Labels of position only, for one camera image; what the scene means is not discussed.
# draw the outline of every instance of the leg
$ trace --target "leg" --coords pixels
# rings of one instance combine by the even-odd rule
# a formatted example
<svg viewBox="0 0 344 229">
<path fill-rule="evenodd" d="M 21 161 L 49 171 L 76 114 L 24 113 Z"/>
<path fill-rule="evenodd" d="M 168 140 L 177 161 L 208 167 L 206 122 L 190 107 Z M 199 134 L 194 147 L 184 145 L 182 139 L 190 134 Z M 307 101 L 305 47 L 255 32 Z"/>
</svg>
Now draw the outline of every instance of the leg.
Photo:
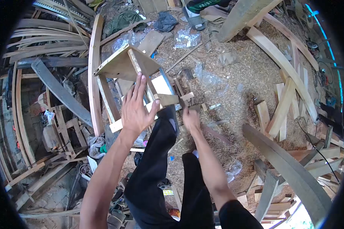
<svg viewBox="0 0 344 229">
<path fill-rule="evenodd" d="M 214 228 L 210 194 L 202 178 L 199 160 L 192 153 L 182 155 L 185 173 L 181 228 Z"/>
<path fill-rule="evenodd" d="M 125 188 L 125 199 L 141 228 L 170 228 L 176 221 L 167 213 L 163 191 L 157 184 L 167 173 L 167 152 L 176 142 L 168 119 L 156 121 L 143 157 Z"/>
</svg>

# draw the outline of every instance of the wooden post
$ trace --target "wooden post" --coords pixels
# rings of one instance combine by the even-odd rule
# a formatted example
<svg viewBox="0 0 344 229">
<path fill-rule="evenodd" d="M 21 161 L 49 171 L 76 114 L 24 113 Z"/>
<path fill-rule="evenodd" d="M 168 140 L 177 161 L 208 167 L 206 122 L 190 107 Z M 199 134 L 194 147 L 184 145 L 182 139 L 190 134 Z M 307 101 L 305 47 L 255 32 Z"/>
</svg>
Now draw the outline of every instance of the wooden post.
<svg viewBox="0 0 344 229">
<path fill-rule="evenodd" d="M 239 0 L 220 29 L 218 41 L 230 41 L 250 20 L 271 2 L 273 0 Z"/>
</svg>

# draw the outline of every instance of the white sock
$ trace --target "white sock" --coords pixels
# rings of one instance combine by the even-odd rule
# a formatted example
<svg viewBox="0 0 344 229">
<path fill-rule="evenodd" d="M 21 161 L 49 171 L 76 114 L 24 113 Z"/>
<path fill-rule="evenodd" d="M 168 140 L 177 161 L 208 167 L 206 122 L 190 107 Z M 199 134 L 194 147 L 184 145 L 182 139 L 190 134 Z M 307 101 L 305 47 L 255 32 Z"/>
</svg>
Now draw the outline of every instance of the white sock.
<svg viewBox="0 0 344 229">
<path fill-rule="evenodd" d="M 187 6 L 185 6 L 186 8 L 186 12 L 188 14 L 188 17 L 196 17 L 196 16 L 199 16 L 200 14 L 195 14 L 193 12 L 191 12 L 190 10 L 188 10 Z M 202 24 L 199 24 L 199 25 L 195 25 L 195 28 L 199 28 L 199 27 L 202 27 Z"/>
<path fill-rule="evenodd" d="M 217 7 L 217 8 L 224 9 L 224 10 L 228 10 L 229 9 L 229 6 L 227 6 L 227 7 L 223 7 L 223 6 L 220 6 L 220 5 L 214 5 L 214 6 Z"/>
</svg>

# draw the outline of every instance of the electric cord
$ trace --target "electric cord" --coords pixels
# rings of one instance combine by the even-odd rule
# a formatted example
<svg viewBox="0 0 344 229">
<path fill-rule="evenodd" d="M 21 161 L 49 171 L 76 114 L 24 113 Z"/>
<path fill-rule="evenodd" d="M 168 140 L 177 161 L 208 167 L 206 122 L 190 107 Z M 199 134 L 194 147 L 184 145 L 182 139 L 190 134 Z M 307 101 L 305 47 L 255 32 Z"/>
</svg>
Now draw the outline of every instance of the electric cord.
<svg viewBox="0 0 344 229">
<path fill-rule="evenodd" d="M 311 143 L 312 147 L 316 149 L 315 145 L 312 144 L 312 141 L 311 141 L 310 136 L 308 135 L 308 133 L 307 133 L 306 131 L 303 130 L 303 128 L 302 128 L 301 125 L 299 124 L 299 121 L 298 121 L 298 120 L 297 120 L 297 123 L 298 123 L 298 126 L 301 128 L 301 130 L 307 135 L 308 139 L 310 140 L 310 143 Z M 332 169 L 332 167 L 331 167 L 331 165 L 329 164 L 328 160 L 326 160 L 326 158 L 322 155 L 322 153 L 320 153 L 320 151 L 319 151 L 318 149 L 316 149 L 316 151 L 325 159 L 326 163 L 328 164 L 328 166 L 329 166 L 330 169 L 331 169 L 331 172 L 334 174 L 336 180 L 337 180 L 337 181 L 339 182 L 339 184 L 340 184 L 340 181 L 339 181 L 338 177 L 335 175 L 334 170 Z"/>
</svg>

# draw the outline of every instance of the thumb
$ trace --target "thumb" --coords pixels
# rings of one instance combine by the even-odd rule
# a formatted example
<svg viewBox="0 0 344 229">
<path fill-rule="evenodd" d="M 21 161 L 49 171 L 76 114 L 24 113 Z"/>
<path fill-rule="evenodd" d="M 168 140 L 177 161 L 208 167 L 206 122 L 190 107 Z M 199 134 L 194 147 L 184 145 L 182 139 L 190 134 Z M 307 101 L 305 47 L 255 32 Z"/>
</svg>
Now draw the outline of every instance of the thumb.
<svg viewBox="0 0 344 229">
<path fill-rule="evenodd" d="M 157 111 L 159 111 L 159 108 L 161 107 L 161 101 L 160 99 L 154 100 L 153 104 L 151 105 L 150 112 L 148 114 L 148 119 L 150 122 L 153 122 L 154 117 L 157 114 Z"/>
</svg>

